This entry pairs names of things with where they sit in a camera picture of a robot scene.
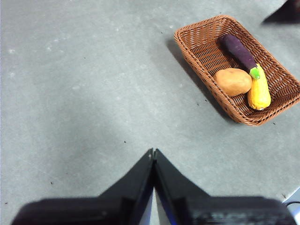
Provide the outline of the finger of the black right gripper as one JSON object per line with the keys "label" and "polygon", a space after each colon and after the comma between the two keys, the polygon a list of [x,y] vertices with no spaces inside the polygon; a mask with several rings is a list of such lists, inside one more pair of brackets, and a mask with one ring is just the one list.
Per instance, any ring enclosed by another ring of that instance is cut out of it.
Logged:
{"label": "finger of the black right gripper", "polygon": [[266,17],[262,23],[299,23],[300,1],[287,0],[279,9]]}

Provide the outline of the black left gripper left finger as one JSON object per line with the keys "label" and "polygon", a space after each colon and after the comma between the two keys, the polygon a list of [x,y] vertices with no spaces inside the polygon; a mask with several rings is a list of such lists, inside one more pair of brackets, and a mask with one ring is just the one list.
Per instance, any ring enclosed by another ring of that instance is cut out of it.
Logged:
{"label": "black left gripper left finger", "polygon": [[43,199],[24,205],[14,225],[138,225],[148,221],[153,192],[154,151],[101,195],[85,198]]}

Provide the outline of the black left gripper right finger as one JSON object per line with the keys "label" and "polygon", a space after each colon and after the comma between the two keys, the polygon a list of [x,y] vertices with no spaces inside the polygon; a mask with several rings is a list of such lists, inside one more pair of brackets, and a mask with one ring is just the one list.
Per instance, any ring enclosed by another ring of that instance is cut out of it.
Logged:
{"label": "black left gripper right finger", "polygon": [[172,225],[294,225],[281,202],[260,196],[210,196],[154,151],[155,189]]}

